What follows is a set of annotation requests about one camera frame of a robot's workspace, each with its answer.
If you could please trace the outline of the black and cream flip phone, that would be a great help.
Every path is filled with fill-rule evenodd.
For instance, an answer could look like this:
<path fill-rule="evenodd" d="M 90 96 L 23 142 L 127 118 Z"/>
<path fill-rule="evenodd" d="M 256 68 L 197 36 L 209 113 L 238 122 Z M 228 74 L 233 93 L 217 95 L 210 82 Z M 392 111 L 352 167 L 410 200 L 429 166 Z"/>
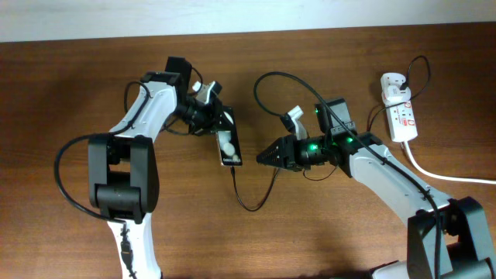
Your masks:
<path fill-rule="evenodd" d="M 236 129 L 236 120 L 233 113 L 233 108 L 229 106 L 223 107 L 224 112 L 228 112 L 235 124 L 232 132 L 218 132 L 215 133 L 217 145 L 219 148 L 219 156 L 221 165 L 224 167 L 240 167 L 243 165 L 243 158 L 239 146 L 239 138 Z"/>

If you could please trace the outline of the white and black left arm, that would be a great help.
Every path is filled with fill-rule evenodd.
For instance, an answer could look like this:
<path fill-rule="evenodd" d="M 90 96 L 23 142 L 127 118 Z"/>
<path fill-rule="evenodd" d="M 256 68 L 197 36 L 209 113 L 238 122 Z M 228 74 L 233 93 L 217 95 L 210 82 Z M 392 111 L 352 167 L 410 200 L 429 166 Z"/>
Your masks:
<path fill-rule="evenodd" d="M 233 109 L 219 99 L 221 84 L 190 85 L 193 69 L 183 57 L 169 57 L 164 71 L 145 73 L 122 121 L 88 141 L 90 203 L 108 220 L 124 278 L 163 276 L 151 225 L 160 193 L 154 142 L 170 117 L 186 123 L 190 135 L 215 135 L 223 166 L 243 163 Z"/>

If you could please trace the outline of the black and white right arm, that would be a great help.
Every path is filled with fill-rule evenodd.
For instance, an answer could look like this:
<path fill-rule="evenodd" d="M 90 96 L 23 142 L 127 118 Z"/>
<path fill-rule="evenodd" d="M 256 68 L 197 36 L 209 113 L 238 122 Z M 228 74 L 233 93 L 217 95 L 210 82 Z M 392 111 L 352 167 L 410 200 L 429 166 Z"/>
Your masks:
<path fill-rule="evenodd" d="M 407 258 L 368 271 L 369 278 L 493 278 L 495 251 L 487 218 L 471 197 L 455 199 L 398 162 L 369 132 L 357 133 L 346 101 L 315 104 L 321 136 L 307 137 L 299 115 L 283 115 L 290 135 L 257 163 L 306 171 L 330 163 L 373 191 L 408 229 Z"/>

